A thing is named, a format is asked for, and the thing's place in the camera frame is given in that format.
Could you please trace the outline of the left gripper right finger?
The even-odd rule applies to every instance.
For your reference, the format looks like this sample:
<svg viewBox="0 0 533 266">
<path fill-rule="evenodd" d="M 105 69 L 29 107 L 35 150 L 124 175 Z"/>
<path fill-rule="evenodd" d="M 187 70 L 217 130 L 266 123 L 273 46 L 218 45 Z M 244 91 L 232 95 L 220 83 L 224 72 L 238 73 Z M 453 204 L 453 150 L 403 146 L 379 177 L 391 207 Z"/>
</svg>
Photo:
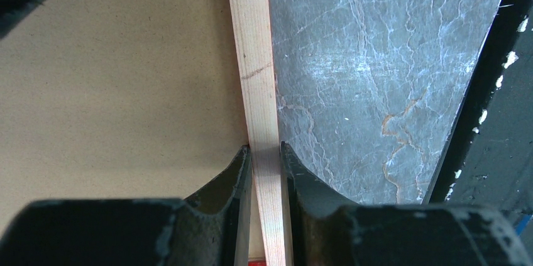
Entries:
<svg viewBox="0 0 533 266">
<path fill-rule="evenodd" d="M 313 174 L 288 143 L 295 265 L 531 265 L 503 214 L 469 204 L 360 205 Z"/>
</svg>

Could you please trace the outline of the orange picture frame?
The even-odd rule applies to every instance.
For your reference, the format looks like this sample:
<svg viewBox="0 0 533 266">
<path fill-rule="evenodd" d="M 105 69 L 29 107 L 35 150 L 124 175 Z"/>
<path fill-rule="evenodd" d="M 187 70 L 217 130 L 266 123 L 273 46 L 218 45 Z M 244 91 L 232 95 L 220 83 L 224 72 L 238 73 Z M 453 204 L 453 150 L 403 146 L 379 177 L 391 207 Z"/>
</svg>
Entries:
<svg viewBox="0 0 533 266">
<path fill-rule="evenodd" d="M 267 265 L 292 265 L 283 201 L 269 0 L 229 0 Z"/>
</svg>

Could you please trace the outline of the brown frame backing board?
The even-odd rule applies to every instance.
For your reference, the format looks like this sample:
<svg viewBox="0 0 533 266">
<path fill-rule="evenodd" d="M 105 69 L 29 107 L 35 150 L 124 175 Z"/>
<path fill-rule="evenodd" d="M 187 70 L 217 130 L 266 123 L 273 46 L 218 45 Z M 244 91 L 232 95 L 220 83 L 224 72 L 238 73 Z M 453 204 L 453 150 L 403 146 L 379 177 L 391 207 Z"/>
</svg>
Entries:
<svg viewBox="0 0 533 266">
<path fill-rule="evenodd" d="M 247 142 L 229 0 L 46 0 L 1 38 L 1 237 L 35 201 L 184 199 Z"/>
</svg>

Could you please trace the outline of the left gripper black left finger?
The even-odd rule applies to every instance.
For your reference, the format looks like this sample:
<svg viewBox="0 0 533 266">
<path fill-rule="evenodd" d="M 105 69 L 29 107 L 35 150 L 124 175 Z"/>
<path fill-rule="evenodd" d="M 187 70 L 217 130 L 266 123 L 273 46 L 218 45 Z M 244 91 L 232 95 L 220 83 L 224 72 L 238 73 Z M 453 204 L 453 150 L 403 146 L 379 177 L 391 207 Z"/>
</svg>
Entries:
<svg viewBox="0 0 533 266">
<path fill-rule="evenodd" d="M 251 152 L 190 196 L 50 199 L 28 204 L 1 237 L 2 265 L 246 265 Z"/>
</svg>

